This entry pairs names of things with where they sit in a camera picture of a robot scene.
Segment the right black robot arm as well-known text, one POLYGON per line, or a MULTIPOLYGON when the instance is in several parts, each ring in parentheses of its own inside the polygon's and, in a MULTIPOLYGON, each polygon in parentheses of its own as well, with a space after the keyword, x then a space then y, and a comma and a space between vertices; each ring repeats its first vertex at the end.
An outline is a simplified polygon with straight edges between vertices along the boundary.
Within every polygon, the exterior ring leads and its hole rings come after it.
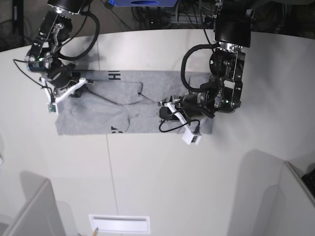
POLYGON ((85 57, 95 45, 100 32, 100 22, 91 10, 91 0, 50 0, 49 10, 40 25, 25 62, 28 70, 41 74, 55 90, 69 88, 79 82, 75 75, 74 61, 85 57), (76 35, 71 36, 73 25, 71 15, 81 15, 86 20, 91 18, 95 23, 95 33, 88 48, 75 57, 65 56, 61 49, 76 35))

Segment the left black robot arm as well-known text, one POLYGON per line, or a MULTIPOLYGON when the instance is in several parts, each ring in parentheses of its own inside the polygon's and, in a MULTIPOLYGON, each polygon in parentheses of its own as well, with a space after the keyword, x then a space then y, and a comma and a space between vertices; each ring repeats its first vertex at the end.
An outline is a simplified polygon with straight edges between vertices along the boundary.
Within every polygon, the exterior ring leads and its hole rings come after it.
POLYGON ((214 118, 216 112, 229 114, 240 107, 246 56, 242 49, 251 45, 251 11, 247 0, 216 1, 214 43, 196 45, 184 55, 180 78, 188 92, 161 101, 161 119, 176 120, 175 115, 183 115, 186 120, 214 118), (206 49, 212 51, 211 75, 208 82, 194 88, 186 79, 187 61, 193 53, 206 49))

